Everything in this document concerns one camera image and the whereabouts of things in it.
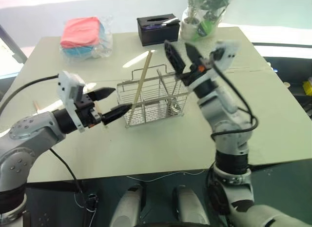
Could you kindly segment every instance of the plastic bag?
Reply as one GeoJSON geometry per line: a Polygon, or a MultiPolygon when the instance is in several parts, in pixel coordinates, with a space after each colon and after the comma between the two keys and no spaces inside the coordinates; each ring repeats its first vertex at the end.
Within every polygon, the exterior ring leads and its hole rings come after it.
{"type": "Polygon", "coordinates": [[[231,0],[189,0],[183,12],[180,34],[195,41],[214,34],[231,0]]]}
{"type": "Polygon", "coordinates": [[[77,18],[67,21],[60,42],[65,61],[79,62],[88,58],[103,58],[113,51],[110,31],[112,18],[77,18]]]}

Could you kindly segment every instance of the black cable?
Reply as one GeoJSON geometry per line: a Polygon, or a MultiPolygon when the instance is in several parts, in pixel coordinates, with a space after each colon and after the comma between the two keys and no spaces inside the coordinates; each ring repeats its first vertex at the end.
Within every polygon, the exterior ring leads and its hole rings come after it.
{"type": "Polygon", "coordinates": [[[226,224],[228,225],[228,227],[231,227],[231,221],[230,219],[228,218],[228,216],[225,216],[225,219],[226,219],[226,224]]]}
{"type": "Polygon", "coordinates": [[[235,92],[235,94],[239,97],[239,99],[244,103],[246,106],[248,113],[250,114],[250,123],[253,124],[253,113],[251,108],[249,107],[248,103],[244,99],[244,97],[240,94],[240,92],[235,88],[232,82],[220,71],[220,69],[216,66],[213,54],[210,55],[210,61],[213,65],[214,70],[216,73],[229,85],[229,87],[235,92]]]}
{"type": "Polygon", "coordinates": [[[79,185],[79,182],[76,178],[76,176],[74,175],[73,171],[70,169],[70,167],[68,166],[68,164],[64,161],[64,159],[62,159],[52,148],[49,149],[67,168],[67,170],[70,172],[70,174],[72,175],[73,179],[74,179],[74,182],[77,186],[77,189],[79,190],[79,193],[81,194],[81,197],[82,197],[82,201],[83,201],[83,221],[82,221],[82,226],[85,227],[86,226],[86,216],[87,216],[87,204],[86,204],[86,200],[84,198],[84,195],[83,195],[83,192],[82,192],[82,189],[79,185]]]}
{"type": "Polygon", "coordinates": [[[3,110],[5,109],[5,107],[8,105],[8,103],[11,101],[12,98],[14,98],[15,95],[17,95],[18,93],[20,93],[23,89],[33,85],[33,84],[36,84],[36,83],[39,83],[39,82],[43,82],[43,81],[47,81],[47,80],[52,80],[52,79],[56,79],[58,78],[59,75],[55,75],[55,76],[50,76],[50,77],[44,77],[44,78],[40,78],[40,79],[37,79],[37,80],[34,80],[32,82],[29,82],[23,86],[21,86],[20,88],[18,88],[17,90],[15,90],[4,102],[3,104],[0,106],[0,116],[3,112],[3,110]]]}
{"type": "Polygon", "coordinates": [[[241,101],[246,106],[247,110],[244,110],[244,109],[242,109],[240,107],[238,109],[243,111],[243,112],[246,112],[247,114],[250,115],[250,124],[252,125],[251,127],[245,128],[245,129],[237,129],[237,130],[230,130],[230,131],[223,131],[223,132],[212,133],[211,134],[211,138],[213,140],[215,140],[215,136],[218,136],[218,135],[225,135],[225,134],[232,134],[232,133],[245,133],[245,132],[253,131],[259,125],[258,118],[253,115],[252,110],[249,107],[248,103],[246,102],[244,97],[240,94],[240,92],[235,88],[235,86],[232,84],[232,82],[216,66],[213,54],[210,55],[210,61],[211,61],[211,64],[212,64],[214,70],[216,71],[216,73],[229,85],[229,87],[235,92],[235,94],[241,99],[241,101]]]}
{"type": "MultiPolygon", "coordinates": [[[[238,109],[249,114],[248,111],[246,111],[246,110],[244,110],[244,109],[241,109],[240,107],[239,107],[238,109]]],[[[252,125],[252,126],[249,127],[249,128],[237,129],[237,130],[229,130],[229,131],[223,131],[223,132],[216,132],[216,133],[212,133],[212,134],[210,135],[210,137],[211,137],[213,140],[215,140],[215,136],[218,136],[218,135],[232,134],[232,133],[246,133],[246,132],[253,131],[255,128],[258,127],[259,121],[258,121],[258,118],[257,118],[256,116],[252,116],[252,119],[255,121],[255,123],[254,123],[254,125],[252,125]]]]}

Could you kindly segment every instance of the orange component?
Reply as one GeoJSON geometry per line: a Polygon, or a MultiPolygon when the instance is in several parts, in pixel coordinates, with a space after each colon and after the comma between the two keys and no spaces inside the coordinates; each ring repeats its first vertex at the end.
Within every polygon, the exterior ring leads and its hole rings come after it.
{"type": "Polygon", "coordinates": [[[200,72],[205,71],[205,66],[203,66],[203,65],[198,66],[198,70],[199,70],[200,72]]]}

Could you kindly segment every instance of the yellow object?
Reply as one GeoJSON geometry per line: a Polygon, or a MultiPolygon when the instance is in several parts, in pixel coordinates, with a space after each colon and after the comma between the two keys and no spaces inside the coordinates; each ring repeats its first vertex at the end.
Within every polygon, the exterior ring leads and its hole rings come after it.
{"type": "Polygon", "coordinates": [[[303,89],[306,95],[312,96],[312,85],[310,82],[303,82],[303,89]]]}

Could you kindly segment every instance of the wire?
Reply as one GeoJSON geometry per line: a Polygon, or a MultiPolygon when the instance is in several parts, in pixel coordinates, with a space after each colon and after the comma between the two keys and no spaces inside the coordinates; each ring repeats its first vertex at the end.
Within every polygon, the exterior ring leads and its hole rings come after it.
{"type": "Polygon", "coordinates": [[[226,219],[226,224],[228,225],[228,227],[232,226],[228,216],[225,216],[225,219],[226,219]]]}
{"type": "Polygon", "coordinates": [[[92,215],[92,218],[91,218],[91,221],[90,221],[89,227],[91,227],[91,225],[92,225],[92,221],[93,221],[93,219],[94,219],[94,217],[95,217],[96,213],[97,213],[97,208],[96,208],[96,209],[94,209],[94,212],[93,212],[93,215],[92,215]]]}
{"type": "Polygon", "coordinates": [[[207,189],[208,189],[208,179],[209,179],[209,176],[210,176],[211,170],[213,169],[214,164],[215,164],[215,161],[210,165],[207,171],[207,175],[206,175],[206,188],[207,189]]]}
{"type": "MultiPolygon", "coordinates": [[[[75,199],[75,203],[77,204],[78,207],[84,208],[84,206],[81,206],[81,205],[77,202],[76,193],[74,193],[74,199],[75,199]]],[[[88,209],[88,208],[87,208],[87,210],[88,210],[88,212],[95,212],[95,210],[90,210],[90,209],[88,209]]]]}
{"type": "Polygon", "coordinates": [[[244,103],[245,107],[247,108],[247,110],[244,110],[242,108],[238,108],[240,111],[243,111],[247,114],[250,115],[250,124],[252,125],[249,128],[245,128],[245,129],[237,129],[237,130],[230,130],[230,131],[223,131],[223,132],[216,132],[216,133],[212,133],[211,134],[211,138],[213,140],[215,140],[215,136],[218,135],[225,135],[225,134],[232,134],[232,133],[245,133],[245,132],[250,132],[253,131],[255,128],[258,127],[259,125],[259,120],[256,116],[253,115],[252,110],[250,108],[250,106],[248,105],[248,103],[246,102],[246,100],[244,99],[244,97],[240,94],[240,92],[235,88],[235,86],[232,84],[232,82],[220,71],[220,69],[216,66],[215,61],[214,61],[214,56],[213,54],[210,55],[210,61],[211,64],[214,68],[214,70],[216,71],[216,73],[229,85],[229,87],[235,92],[235,94],[241,99],[241,101],[244,103]]]}
{"type": "Polygon", "coordinates": [[[248,105],[248,103],[246,102],[244,97],[240,94],[240,92],[236,89],[236,87],[232,84],[232,82],[216,66],[213,53],[210,55],[210,61],[213,65],[213,68],[216,71],[216,73],[226,82],[226,84],[229,85],[229,87],[235,92],[235,94],[239,97],[239,99],[244,103],[244,105],[246,106],[246,108],[250,114],[250,123],[253,124],[253,113],[252,113],[250,106],[248,105]]]}
{"type": "Polygon", "coordinates": [[[199,175],[201,173],[203,173],[205,170],[202,170],[201,172],[198,172],[198,173],[189,173],[189,172],[173,172],[173,173],[170,173],[170,174],[167,174],[167,175],[164,175],[164,176],[161,176],[161,177],[158,177],[158,178],[155,178],[155,179],[152,179],[152,180],[141,180],[139,178],[135,178],[135,177],[130,177],[130,176],[127,176],[127,178],[130,178],[130,179],[133,179],[133,180],[136,180],[136,181],[140,181],[140,182],[154,182],[154,181],[157,181],[159,179],[162,179],[162,178],[165,178],[165,177],[169,177],[169,176],[172,176],[172,175],[175,175],[175,174],[179,174],[179,173],[185,173],[185,174],[189,174],[189,175],[193,175],[193,176],[196,176],[196,175],[199,175]]]}
{"type": "Polygon", "coordinates": [[[6,100],[4,100],[3,104],[1,105],[0,107],[0,116],[3,112],[3,110],[5,109],[5,107],[8,105],[8,103],[11,101],[12,98],[14,98],[15,95],[17,95],[18,93],[20,93],[23,89],[33,85],[33,84],[36,84],[36,83],[39,83],[39,82],[43,82],[43,81],[47,81],[47,80],[52,80],[52,79],[56,79],[58,78],[59,75],[55,75],[55,76],[50,76],[50,77],[44,77],[44,78],[40,78],[40,79],[37,79],[37,80],[34,80],[32,82],[29,82],[23,86],[21,86],[20,88],[18,88],[17,90],[15,90],[6,100]]]}
{"type": "Polygon", "coordinates": [[[79,185],[79,182],[76,178],[76,176],[74,175],[73,171],[70,169],[70,167],[68,166],[68,164],[64,161],[64,159],[62,159],[52,148],[49,149],[67,168],[67,170],[69,171],[69,173],[72,175],[74,182],[76,184],[77,189],[79,190],[79,193],[81,194],[82,200],[83,200],[83,206],[82,208],[84,208],[83,211],[83,220],[82,220],[82,226],[85,227],[86,226],[86,215],[87,215],[87,205],[86,205],[86,200],[84,198],[82,189],[79,185]]]}
{"type": "MultiPolygon", "coordinates": [[[[238,109],[249,114],[249,112],[247,112],[246,110],[244,110],[244,109],[242,109],[242,108],[240,108],[240,107],[239,107],[238,109]]],[[[210,137],[211,137],[213,140],[215,140],[215,136],[218,136],[218,135],[225,135],[225,134],[232,134],[232,133],[246,133],[246,132],[253,131],[255,128],[258,127],[259,121],[258,121],[258,118],[257,118],[256,116],[252,116],[252,119],[255,121],[255,123],[254,123],[254,125],[252,125],[252,126],[249,127],[249,128],[237,129],[237,130],[229,130],[229,131],[223,131],[223,132],[216,132],[216,133],[212,133],[212,134],[210,135],[210,137]]]]}

